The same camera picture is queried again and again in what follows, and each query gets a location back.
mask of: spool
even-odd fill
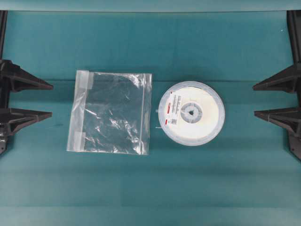
[[[225,108],[219,95],[197,81],[175,84],[161,98],[159,122],[175,142],[203,145],[215,138],[225,120]]]

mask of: clear plastic bag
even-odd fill
[[[148,154],[151,77],[77,71],[67,150]]]

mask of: black clamp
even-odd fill
[[[2,58],[7,11],[0,11],[0,58]],[[0,60],[0,154],[8,137],[20,129],[52,116],[49,112],[8,108],[10,92],[26,89],[53,89],[53,86],[24,71],[10,60]]]
[[[298,107],[255,111],[258,118],[288,131],[290,151],[301,160],[301,10],[287,12],[294,64],[253,86],[253,90],[276,90],[297,93]]]

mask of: teal table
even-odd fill
[[[11,95],[11,107],[53,117],[0,157],[0,225],[300,225],[301,163],[283,129],[253,116],[297,105],[252,91],[293,63],[285,11],[10,11],[4,58],[54,90]],[[66,151],[77,69],[153,73],[149,156]],[[226,110],[221,133],[197,147],[156,128],[163,93],[187,80],[214,88]]]

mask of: red label stripe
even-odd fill
[[[169,114],[169,109],[170,109],[170,103],[168,104],[167,114]]]

